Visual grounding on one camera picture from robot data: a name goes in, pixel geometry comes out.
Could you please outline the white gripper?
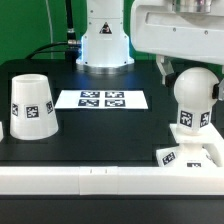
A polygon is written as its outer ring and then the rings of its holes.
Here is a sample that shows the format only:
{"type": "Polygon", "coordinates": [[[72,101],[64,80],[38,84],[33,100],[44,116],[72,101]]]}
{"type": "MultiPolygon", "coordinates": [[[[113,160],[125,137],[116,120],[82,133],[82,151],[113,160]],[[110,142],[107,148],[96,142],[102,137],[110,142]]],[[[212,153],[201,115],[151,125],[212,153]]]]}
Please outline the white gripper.
{"type": "Polygon", "coordinates": [[[130,25],[134,49],[157,55],[166,87],[170,57],[224,65],[224,0],[135,0],[130,25]]]}

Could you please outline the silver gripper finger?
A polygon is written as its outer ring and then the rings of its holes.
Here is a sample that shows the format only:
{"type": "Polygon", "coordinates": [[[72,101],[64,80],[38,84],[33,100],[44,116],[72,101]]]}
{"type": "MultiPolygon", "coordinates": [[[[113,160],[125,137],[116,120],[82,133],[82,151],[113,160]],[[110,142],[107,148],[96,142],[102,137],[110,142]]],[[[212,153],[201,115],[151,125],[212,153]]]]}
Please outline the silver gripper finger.
{"type": "Polygon", "coordinates": [[[212,98],[217,100],[224,100],[224,78],[220,83],[213,86],[212,98]]]}

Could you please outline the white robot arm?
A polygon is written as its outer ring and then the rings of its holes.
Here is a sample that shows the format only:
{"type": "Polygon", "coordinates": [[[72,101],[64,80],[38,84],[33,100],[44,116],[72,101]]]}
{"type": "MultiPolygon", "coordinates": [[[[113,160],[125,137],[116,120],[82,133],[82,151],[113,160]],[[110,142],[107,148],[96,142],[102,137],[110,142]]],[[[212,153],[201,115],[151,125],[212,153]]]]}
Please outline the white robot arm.
{"type": "Polygon", "coordinates": [[[114,74],[133,63],[133,47],[156,56],[163,84],[174,72],[173,58],[217,64],[224,72],[224,0],[134,0],[129,34],[123,29],[124,0],[86,3],[79,69],[114,74]]]}

